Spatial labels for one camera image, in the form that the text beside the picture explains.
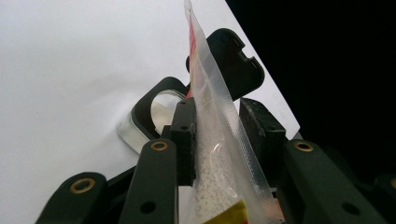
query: black plastic part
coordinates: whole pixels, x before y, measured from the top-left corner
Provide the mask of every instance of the black plastic part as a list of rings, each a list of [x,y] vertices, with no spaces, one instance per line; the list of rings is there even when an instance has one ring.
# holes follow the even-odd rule
[[[178,223],[175,143],[159,138],[143,146],[119,223]]]
[[[166,77],[144,95],[132,109],[132,122],[148,139],[159,138],[151,117],[151,104],[154,98],[164,92],[174,91],[180,95],[187,94],[187,87],[175,77]]]
[[[396,223],[395,174],[380,175],[370,190],[361,191],[389,223]]]
[[[161,132],[161,138],[171,139],[171,126],[163,125],[163,131]]]
[[[103,223],[106,187],[105,177],[97,173],[81,173],[68,178],[51,196],[36,223]]]
[[[179,186],[192,186],[195,174],[195,102],[191,97],[177,103],[172,120],[171,139],[177,145],[177,180]]]
[[[286,130],[260,102],[241,98],[239,117],[270,187],[280,176]]]
[[[103,214],[104,223],[112,224],[119,222],[126,194],[134,176],[134,168],[135,166],[107,181],[108,188],[106,195],[110,204]]]
[[[283,161],[276,195],[286,223],[388,223],[318,145],[290,140]]]
[[[262,85],[265,76],[262,66],[254,57],[246,57],[242,51],[245,44],[234,31],[218,29],[206,41],[233,100]],[[186,66],[190,71],[190,57]]]

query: brass insert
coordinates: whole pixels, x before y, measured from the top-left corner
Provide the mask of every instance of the brass insert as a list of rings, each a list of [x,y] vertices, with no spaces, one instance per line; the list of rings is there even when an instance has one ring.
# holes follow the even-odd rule
[[[394,189],[396,189],[396,178],[391,179],[390,184],[393,186]]]
[[[70,187],[70,191],[72,191],[72,193],[75,194],[80,194],[92,189],[94,185],[95,185],[94,179],[82,178],[72,184],[72,186]]]
[[[304,152],[310,152],[314,150],[314,148],[311,145],[305,142],[296,142],[294,146],[297,147],[297,149]]]
[[[162,151],[168,148],[168,144],[165,142],[155,142],[151,144],[151,149],[156,150],[156,151]]]

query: white backdrop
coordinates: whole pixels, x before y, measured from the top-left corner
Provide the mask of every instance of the white backdrop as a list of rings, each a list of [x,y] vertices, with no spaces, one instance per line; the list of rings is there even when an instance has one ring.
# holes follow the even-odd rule
[[[117,124],[164,77],[189,82],[183,4],[0,2],[0,223],[35,223],[72,175],[109,179],[136,165]],[[264,103],[292,138],[299,125],[226,2],[192,5],[206,36],[229,28],[262,64],[264,84],[246,97]]]

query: clear plastic bag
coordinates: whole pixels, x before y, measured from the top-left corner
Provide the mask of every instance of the clear plastic bag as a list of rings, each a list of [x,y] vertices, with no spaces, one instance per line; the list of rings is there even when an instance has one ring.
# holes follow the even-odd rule
[[[185,0],[185,10],[190,25],[191,96],[197,110],[197,178],[189,208],[181,208],[190,209],[193,216],[180,214],[180,221],[205,223],[242,203],[247,212],[242,223],[279,223],[278,207],[190,0]]]

